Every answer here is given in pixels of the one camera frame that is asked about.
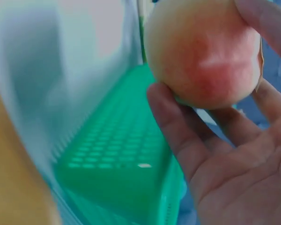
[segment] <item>palm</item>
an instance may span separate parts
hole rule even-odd
[[[196,196],[202,224],[281,225],[281,118],[271,133],[201,165],[204,184]]]

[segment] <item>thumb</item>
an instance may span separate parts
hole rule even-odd
[[[267,0],[235,0],[242,18],[281,56],[281,8]]]

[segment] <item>blurry tan object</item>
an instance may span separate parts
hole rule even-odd
[[[50,191],[27,155],[0,96],[0,225],[60,225]]]

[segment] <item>finger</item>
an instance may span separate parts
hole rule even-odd
[[[187,179],[191,180],[210,152],[197,134],[187,125],[170,89],[161,83],[147,91],[148,102],[155,120],[175,154]]]
[[[210,110],[208,113],[235,146],[252,141],[261,134],[256,124],[232,107]]]
[[[179,105],[188,126],[199,136],[207,148],[214,154],[228,153],[232,146],[218,137],[200,118],[194,109],[185,105]]]
[[[243,19],[281,56],[281,8],[267,0],[235,0]]]
[[[258,90],[252,93],[258,108],[270,123],[281,117],[281,93],[263,79]]]

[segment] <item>green plastic basket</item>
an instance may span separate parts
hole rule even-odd
[[[92,225],[174,225],[181,169],[146,99],[148,66],[127,73],[58,159],[55,173]]]

